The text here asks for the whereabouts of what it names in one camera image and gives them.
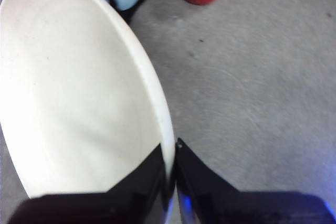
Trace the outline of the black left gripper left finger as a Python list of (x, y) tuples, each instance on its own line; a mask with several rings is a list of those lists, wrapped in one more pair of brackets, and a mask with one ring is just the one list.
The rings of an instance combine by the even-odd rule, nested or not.
[(108, 191), (25, 200), (9, 223), (165, 223), (168, 208), (166, 172), (158, 145)]

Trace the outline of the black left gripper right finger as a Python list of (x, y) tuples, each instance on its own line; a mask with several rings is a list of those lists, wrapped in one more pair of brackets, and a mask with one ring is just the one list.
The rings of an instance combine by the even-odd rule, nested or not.
[(178, 138), (175, 171), (183, 223), (335, 223), (321, 198), (296, 191), (240, 191)]

